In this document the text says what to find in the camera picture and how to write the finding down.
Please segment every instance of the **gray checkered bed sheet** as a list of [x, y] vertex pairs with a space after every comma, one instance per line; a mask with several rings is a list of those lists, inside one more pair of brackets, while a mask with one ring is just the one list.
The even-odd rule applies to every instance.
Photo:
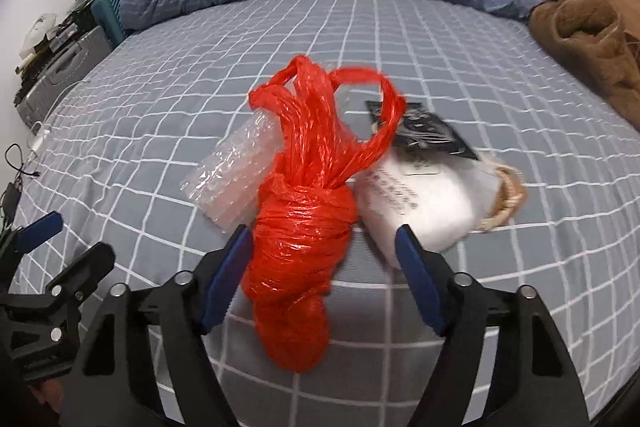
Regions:
[[[438, 0], [247, 0], [131, 36], [50, 119], [42, 177], [30, 181], [18, 224], [62, 212], [63, 233], [20, 266], [39, 292], [96, 241], [116, 267], [84, 304], [88, 324], [108, 287], [164, 282], [225, 238], [178, 186], [250, 113], [247, 92], [296, 54], [326, 68], [369, 64], [410, 100], [450, 121], [481, 152], [521, 169], [529, 201], [508, 225], [446, 252], [482, 283], [539, 289], [580, 374], [591, 415], [640, 362], [639, 135], [540, 50], [523, 24]], [[365, 100], [346, 122], [370, 136]], [[277, 368], [238, 293], [206, 337], [210, 360], [248, 427], [406, 424], [441, 340], [421, 324], [402, 275], [372, 253], [362, 227], [326, 297], [332, 333], [320, 365]], [[486, 399], [496, 331], [489, 331], [467, 418]], [[158, 331], [162, 399], [179, 417]]]

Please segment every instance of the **screw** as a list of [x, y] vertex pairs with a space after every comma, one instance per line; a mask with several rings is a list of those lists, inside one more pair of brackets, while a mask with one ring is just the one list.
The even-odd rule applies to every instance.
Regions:
[[127, 287], [124, 282], [118, 282], [111, 287], [109, 293], [114, 297], [120, 297], [127, 291]]
[[53, 328], [50, 336], [52, 341], [59, 342], [62, 338], [62, 330], [60, 328]]
[[458, 272], [453, 277], [453, 282], [458, 286], [471, 286], [473, 283], [472, 277], [468, 273]]
[[178, 272], [174, 276], [175, 283], [179, 284], [180, 286], [188, 285], [192, 280], [193, 280], [193, 273], [187, 270]]
[[520, 294], [526, 299], [535, 299], [538, 296], [536, 289], [529, 285], [521, 286]]

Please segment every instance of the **white package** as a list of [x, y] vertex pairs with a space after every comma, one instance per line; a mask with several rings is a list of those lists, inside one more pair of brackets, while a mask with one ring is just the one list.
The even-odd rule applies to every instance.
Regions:
[[391, 149], [354, 185], [367, 231], [398, 269], [399, 227], [409, 225], [425, 250], [443, 252], [487, 217], [500, 189], [492, 164], [447, 153], [429, 153], [428, 158], [400, 159]]

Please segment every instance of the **brown fuzzy blanket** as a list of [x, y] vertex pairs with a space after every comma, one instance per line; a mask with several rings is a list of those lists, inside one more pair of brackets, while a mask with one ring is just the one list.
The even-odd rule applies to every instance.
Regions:
[[608, 0], [561, 0], [529, 20], [544, 50], [640, 130], [640, 70], [620, 13]]

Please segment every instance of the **red plastic bag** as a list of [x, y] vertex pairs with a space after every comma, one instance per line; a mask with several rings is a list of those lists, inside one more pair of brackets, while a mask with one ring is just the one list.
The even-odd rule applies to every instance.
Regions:
[[[284, 87], [293, 81], [296, 93]], [[339, 120], [334, 91], [340, 84], [379, 83], [380, 130], [358, 143]], [[357, 220], [345, 182], [377, 161], [391, 144], [406, 100], [385, 76], [364, 68], [326, 73], [299, 55], [249, 93], [252, 109], [280, 117], [285, 148], [260, 184], [254, 257], [242, 289], [254, 302], [258, 334], [284, 369], [313, 368], [329, 343], [322, 294], [344, 257]]]

